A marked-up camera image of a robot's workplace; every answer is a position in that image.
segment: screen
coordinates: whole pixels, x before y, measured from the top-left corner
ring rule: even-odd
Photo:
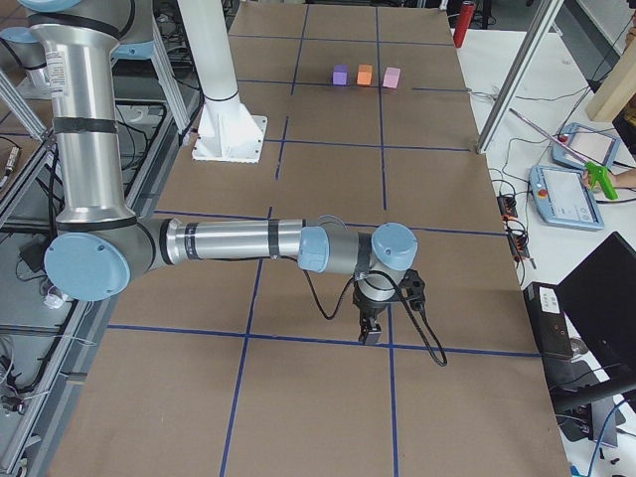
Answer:
[[[615,138],[602,133],[592,132],[592,129],[584,127],[577,127],[576,130],[571,133],[574,137],[568,144],[569,147],[577,152],[580,152],[586,157],[593,159],[601,165],[607,163],[609,153],[614,145]],[[569,154],[565,156],[570,161],[578,162]]]
[[[618,232],[556,287],[556,296],[601,366],[621,363],[636,371],[636,251]],[[624,371],[606,373],[611,378]]]
[[[550,203],[556,218],[595,222],[594,213],[587,202],[587,192],[578,173],[544,169],[544,179],[550,191]]]

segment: blue joint cap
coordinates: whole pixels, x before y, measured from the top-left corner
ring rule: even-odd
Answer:
[[[110,242],[91,234],[57,237],[47,249],[44,266],[58,288],[83,301],[116,295],[130,281],[126,258]]]
[[[392,270],[408,270],[417,253],[417,238],[408,227],[388,223],[379,226],[371,237],[374,254]]]
[[[9,27],[0,32],[0,38],[12,43],[38,43],[27,27]]]
[[[322,227],[305,227],[300,231],[298,266],[322,273],[329,261],[329,238]]]
[[[30,10],[42,13],[54,13],[75,7],[81,0],[18,0]]]
[[[150,60],[155,52],[154,42],[129,43],[119,45],[112,53],[118,60]]]

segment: label sticker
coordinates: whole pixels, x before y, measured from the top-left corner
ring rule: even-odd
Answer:
[[[539,287],[539,296],[541,298],[541,309],[546,313],[555,313],[559,315],[557,294],[551,288]]]
[[[47,68],[51,82],[51,97],[68,96],[67,61],[64,52],[47,53]]]

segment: purple cube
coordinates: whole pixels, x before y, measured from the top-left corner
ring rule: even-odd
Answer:
[[[336,65],[334,67],[334,85],[346,86],[348,72],[347,65]]]

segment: orange cube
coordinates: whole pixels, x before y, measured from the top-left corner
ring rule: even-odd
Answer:
[[[358,84],[360,86],[371,86],[371,78],[374,74],[374,67],[371,65],[358,66]]]

